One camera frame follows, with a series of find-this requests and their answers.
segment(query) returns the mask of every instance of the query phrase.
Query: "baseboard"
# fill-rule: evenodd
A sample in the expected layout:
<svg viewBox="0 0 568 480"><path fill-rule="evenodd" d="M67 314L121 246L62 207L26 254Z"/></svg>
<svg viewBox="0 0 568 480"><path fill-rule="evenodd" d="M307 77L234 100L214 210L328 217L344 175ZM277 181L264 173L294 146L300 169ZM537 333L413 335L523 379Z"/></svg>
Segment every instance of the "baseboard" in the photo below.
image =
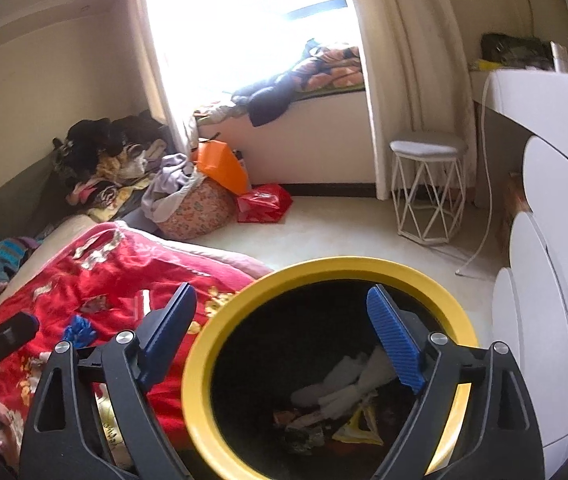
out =
<svg viewBox="0 0 568 480"><path fill-rule="evenodd" d="M375 184L282 184L292 196L349 196L375 198Z"/></svg>

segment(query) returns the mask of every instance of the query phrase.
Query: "window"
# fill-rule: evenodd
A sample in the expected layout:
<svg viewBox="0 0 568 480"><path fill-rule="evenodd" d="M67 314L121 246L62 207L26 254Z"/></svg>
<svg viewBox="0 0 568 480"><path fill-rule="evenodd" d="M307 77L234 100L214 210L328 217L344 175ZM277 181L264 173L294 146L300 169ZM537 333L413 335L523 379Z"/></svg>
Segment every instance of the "window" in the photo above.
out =
<svg viewBox="0 0 568 480"><path fill-rule="evenodd" d="M152 9L173 78L200 102L291 68L311 38L359 44L347 0L155 0L151 25Z"/></svg>

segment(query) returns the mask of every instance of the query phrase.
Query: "floor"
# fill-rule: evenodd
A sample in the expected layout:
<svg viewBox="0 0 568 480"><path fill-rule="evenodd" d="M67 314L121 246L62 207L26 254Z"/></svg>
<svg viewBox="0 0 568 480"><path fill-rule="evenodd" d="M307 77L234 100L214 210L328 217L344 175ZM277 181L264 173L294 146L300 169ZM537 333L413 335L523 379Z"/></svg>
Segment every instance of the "floor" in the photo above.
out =
<svg viewBox="0 0 568 480"><path fill-rule="evenodd" d="M467 206L460 233L448 246L426 248L397 235L392 202L372 198L296 197L279 224L229 224L194 243L237 251L273 269L325 256L372 256L414 267L443 285L462 305L480 344L492 341L490 302L502 266L491 230L482 253L454 274L475 251L487 212Z"/></svg>

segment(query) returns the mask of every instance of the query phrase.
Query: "trash can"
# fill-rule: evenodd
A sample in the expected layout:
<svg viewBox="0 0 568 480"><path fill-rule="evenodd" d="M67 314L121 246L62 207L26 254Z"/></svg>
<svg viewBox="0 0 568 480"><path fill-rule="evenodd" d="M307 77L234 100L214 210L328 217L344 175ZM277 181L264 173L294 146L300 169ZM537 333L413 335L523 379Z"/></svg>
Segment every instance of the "trash can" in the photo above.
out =
<svg viewBox="0 0 568 480"><path fill-rule="evenodd" d="M477 346L455 299L415 269L361 257L304 262L258 280L233 298L199 334L183 376L183 412L197 451L224 480L366 480L398 436L414 397L398 381L380 388L377 403L394 420L380 429L383 445L317 447L292 454L273 427L273 412L297 389L320 382L344 356L371 354L379 340L366 294L387 288L397 305L430 331ZM457 388L430 464L450 455L464 420L470 386Z"/></svg>

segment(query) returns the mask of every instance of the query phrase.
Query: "curtain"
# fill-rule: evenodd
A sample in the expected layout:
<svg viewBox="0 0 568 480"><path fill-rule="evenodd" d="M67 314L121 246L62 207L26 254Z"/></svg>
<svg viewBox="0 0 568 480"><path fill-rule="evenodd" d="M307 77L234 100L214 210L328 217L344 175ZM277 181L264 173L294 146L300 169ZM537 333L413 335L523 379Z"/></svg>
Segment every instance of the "curtain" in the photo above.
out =
<svg viewBox="0 0 568 480"><path fill-rule="evenodd" d="M474 185L476 129L466 57L449 0L352 0L362 37L377 198L390 193L389 143L418 130L450 132L468 145Z"/></svg>
<svg viewBox="0 0 568 480"><path fill-rule="evenodd" d="M177 152L188 154L197 140L194 108L189 108L188 102L182 102L180 94L174 92L166 52L170 44L159 32L161 27L157 23L151 26L149 8L151 12L157 10L153 3L153 0L126 0L138 69L152 117L169 125Z"/></svg>

